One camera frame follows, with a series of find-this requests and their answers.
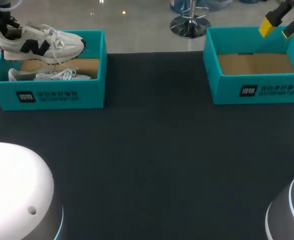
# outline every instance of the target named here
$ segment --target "shoelace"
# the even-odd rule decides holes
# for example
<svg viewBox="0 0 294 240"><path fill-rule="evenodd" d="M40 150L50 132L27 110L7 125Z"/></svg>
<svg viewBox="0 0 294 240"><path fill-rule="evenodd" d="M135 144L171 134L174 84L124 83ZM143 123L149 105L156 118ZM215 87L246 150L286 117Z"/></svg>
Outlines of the shoelace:
<svg viewBox="0 0 294 240"><path fill-rule="evenodd" d="M61 32L45 24L41 25L41 27L42 27L42 31L47 36L50 36L50 43L51 43L51 47L53 48L52 50L53 59L55 59L57 63L64 65L57 59L56 52L55 52L55 50L61 50L61 49L64 49L65 47L65 43L61 39L62 37Z"/></svg>
<svg viewBox="0 0 294 240"><path fill-rule="evenodd" d="M54 76L51 79L59 79L59 80L71 80L74 76L76 76L75 68L66 68L61 72L52 72Z"/></svg>

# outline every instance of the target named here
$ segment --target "teal box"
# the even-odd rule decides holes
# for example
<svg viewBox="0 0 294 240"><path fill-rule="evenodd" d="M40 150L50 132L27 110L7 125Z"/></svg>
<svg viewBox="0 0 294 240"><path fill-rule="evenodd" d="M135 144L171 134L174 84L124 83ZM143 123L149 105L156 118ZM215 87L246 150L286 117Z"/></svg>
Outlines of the teal box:
<svg viewBox="0 0 294 240"><path fill-rule="evenodd" d="M8 81L10 68L22 62L5 61L0 56L0 106L3 111L103 108L107 52L101 30L69 30L86 41L80 59L99 59L97 79Z"/></svg>
<svg viewBox="0 0 294 240"><path fill-rule="evenodd" d="M210 27L207 31L204 63L214 103L294 103L294 73L225 75L217 55L286 53L294 68L294 36L286 39L277 27L263 38L259 27Z"/></svg>

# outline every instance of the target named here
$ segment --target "screw hole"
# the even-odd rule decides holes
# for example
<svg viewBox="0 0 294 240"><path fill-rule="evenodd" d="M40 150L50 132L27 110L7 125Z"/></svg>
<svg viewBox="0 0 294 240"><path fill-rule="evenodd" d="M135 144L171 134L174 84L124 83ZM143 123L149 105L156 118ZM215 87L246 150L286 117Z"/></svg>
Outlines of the screw hole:
<svg viewBox="0 0 294 240"><path fill-rule="evenodd" d="M30 206L30 207L28 208L28 212L29 212L29 214L31 214L31 215L36 215L36 214L37 214L37 210L36 210L36 208L35 208L34 206Z"/></svg>

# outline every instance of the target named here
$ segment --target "sneaker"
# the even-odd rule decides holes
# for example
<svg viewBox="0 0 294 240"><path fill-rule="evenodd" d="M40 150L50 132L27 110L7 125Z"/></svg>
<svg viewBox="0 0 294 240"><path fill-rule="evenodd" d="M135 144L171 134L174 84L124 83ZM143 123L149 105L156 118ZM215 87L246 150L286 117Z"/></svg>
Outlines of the sneaker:
<svg viewBox="0 0 294 240"><path fill-rule="evenodd" d="M42 60L47 64L61 64L82 53L85 41L78 35L54 28L25 25L8 28L6 36L0 32L0 48L5 60Z"/></svg>
<svg viewBox="0 0 294 240"><path fill-rule="evenodd" d="M14 82L27 80L89 80L91 77L77 74L74 68L66 68L61 72L56 72L50 68L42 67L34 72L22 72L11 68L8 72L8 79Z"/></svg>

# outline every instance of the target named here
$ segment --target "stool base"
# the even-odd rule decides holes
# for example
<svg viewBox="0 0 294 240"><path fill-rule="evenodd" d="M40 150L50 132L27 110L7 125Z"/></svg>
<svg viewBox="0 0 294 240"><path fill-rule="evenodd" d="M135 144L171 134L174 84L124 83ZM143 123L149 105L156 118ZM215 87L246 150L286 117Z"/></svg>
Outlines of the stool base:
<svg viewBox="0 0 294 240"><path fill-rule="evenodd" d="M198 19L185 19L182 16L178 16L170 23L171 31L186 39L197 39L205 36L207 28L210 26L210 22L204 17Z"/></svg>

